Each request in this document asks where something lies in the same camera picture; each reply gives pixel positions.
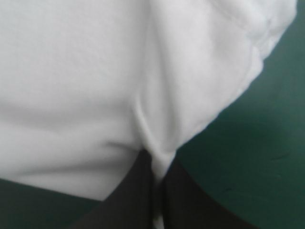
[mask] white fabric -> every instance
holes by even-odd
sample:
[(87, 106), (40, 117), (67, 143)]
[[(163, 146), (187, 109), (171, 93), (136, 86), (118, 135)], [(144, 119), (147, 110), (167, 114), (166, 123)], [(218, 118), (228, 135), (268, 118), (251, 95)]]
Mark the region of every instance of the white fabric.
[(296, 0), (0, 0), (0, 177), (103, 200), (244, 92)]

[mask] green wall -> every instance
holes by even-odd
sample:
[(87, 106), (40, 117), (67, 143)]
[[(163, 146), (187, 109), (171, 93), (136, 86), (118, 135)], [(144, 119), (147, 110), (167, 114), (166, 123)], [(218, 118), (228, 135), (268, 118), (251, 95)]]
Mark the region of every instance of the green wall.
[(305, 228), (305, 1), (249, 90), (179, 150), (196, 182), (263, 229)]

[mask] dark green background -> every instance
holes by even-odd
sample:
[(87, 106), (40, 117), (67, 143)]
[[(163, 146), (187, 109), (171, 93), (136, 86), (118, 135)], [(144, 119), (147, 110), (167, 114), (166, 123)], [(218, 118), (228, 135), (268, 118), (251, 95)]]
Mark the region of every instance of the dark green background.
[[(195, 181), (263, 229), (305, 228), (305, 1), (249, 90), (178, 153)], [(98, 204), (0, 181), (0, 229), (59, 229)]]

